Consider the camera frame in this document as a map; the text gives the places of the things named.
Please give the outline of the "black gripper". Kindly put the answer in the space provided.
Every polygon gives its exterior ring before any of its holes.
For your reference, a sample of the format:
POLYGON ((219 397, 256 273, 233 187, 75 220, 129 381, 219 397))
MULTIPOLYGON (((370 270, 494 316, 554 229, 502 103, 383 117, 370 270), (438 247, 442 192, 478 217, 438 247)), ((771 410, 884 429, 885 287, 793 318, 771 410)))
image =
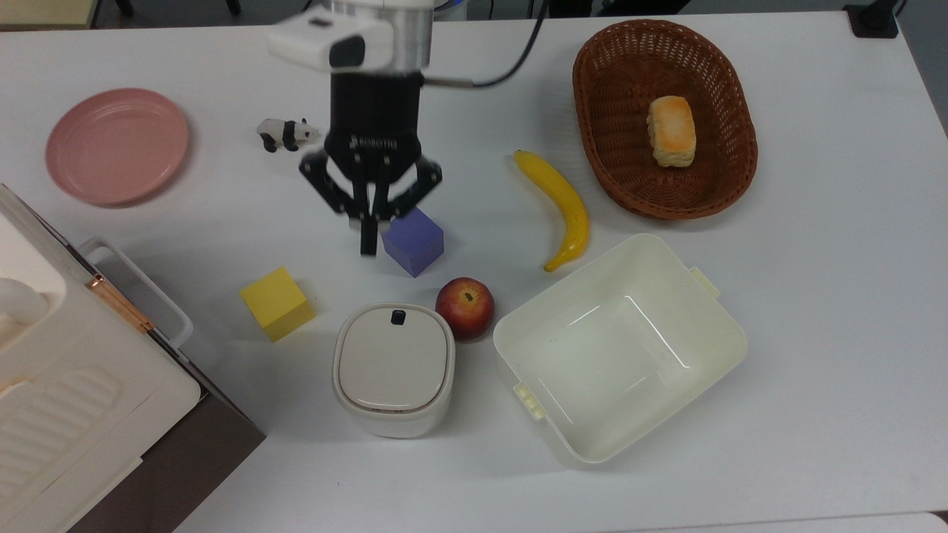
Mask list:
POLYGON ((358 223, 360 254, 375 256, 382 222, 406 215, 443 179, 441 166, 422 155, 418 113, 424 77, 336 72, 330 76, 330 128, 324 150, 304 155, 299 172, 330 209, 358 223), (351 195, 330 175, 330 158, 352 183, 351 195), (390 185, 409 168, 416 180, 394 199, 390 185), (375 184, 372 206, 368 184, 375 184))

